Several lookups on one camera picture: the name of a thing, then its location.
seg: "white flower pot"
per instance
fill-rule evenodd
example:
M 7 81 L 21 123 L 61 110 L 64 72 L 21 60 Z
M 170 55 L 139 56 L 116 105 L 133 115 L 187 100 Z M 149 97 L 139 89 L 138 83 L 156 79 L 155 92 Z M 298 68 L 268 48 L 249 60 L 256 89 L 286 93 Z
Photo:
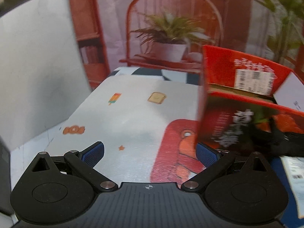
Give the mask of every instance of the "white flower pot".
M 187 55 L 187 59 L 188 61 L 191 62 L 195 62 L 195 63 L 202 63 L 203 61 L 203 54 L 202 53 L 198 53 L 198 52 L 190 52 Z
M 186 47 L 186 45 L 153 42 L 152 53 L 159 60 L 177 63 L 181 61 Z

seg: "red arched chair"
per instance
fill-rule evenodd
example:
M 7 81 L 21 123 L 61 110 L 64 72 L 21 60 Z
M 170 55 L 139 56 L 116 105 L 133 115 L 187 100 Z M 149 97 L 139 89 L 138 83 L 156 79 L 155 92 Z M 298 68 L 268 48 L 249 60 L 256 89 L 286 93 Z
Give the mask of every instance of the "red arched chair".
M 169 11 L 175 16 L 185 16 L 198 21 L 199 26 L 205 29 L 205 34 L 210 37 L 209 44 L 219 46 L 223 38 L 222 18 L 215 5 L 210 0 L 133 0 L 129 5 L 126 18 L 126 62 L 128 66 L 141 66 L 158 69 L 179 70 L 184 72 L 199 73 L 199 63 L 151 63 L 140 54 L 150 50 L 149 43 L 141 45 L 142 39 L 136 38 L 137 29 L 148 27 L 145 14 L 160 14 Z M 191 46 L 191 52 L 201 52 L 201 47 Z

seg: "red box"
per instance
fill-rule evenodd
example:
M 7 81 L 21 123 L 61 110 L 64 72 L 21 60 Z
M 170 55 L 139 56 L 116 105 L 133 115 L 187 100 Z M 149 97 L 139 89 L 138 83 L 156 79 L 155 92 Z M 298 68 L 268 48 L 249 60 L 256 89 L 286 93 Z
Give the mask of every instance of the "red box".
M 203 46 L 203 54 L 198 142 L 212 148 L 229 149 L 248 155 L 256 151 L 249 130 L 254 125 L 268 131 L 270 118 L 274 119 L 282 132 L 304 133 L 304 112 L 270 103 L 258 95 L 249 97 L 221 90 L 234 87 L 237 69 L 249 69 L 273 73 L 273 88 L 269 95 L 272 96 L 290 72 L 293 72 L 292 69 L 216 46 Z M 219 88 L 211 88 L 214 84 L 219 85 Z

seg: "orange cookie print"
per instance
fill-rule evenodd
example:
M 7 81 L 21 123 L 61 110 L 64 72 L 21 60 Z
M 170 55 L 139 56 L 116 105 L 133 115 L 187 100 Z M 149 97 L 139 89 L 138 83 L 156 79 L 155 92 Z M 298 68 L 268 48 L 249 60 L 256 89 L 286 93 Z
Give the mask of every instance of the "orange cookie print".
M 78 125 L 73 125 L 71 127 L 65 127 L 65 129 L 63 130 L 63 134 L 83 134 L 85 132 L 85 127 L 79 127 Z

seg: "book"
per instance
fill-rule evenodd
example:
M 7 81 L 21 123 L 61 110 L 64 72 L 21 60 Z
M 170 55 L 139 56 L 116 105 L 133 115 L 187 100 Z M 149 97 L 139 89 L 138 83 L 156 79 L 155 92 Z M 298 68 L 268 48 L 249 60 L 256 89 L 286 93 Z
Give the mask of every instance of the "book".
M 80 53 L 81 53 L 81 57 L 82 57 L 82 61 L 84 64 L 88 64 L 88 56 L 87 56 L 87 52 L 85 50 L 85 47 L 80 48 Z
M 91 46 L 86 46 L 85 48 L 86 48 L 86 52 L 87 52 L 89 64 L 90 64 L 90 63 L 93 63 L 94 60 L 93 60 L 93 58 L 92 58 L 92 49 L 91 49 Z
M 94 63 L 99 63 L 98 48 L 96 46 L 92 47 L 92 54 L 93 54 Z

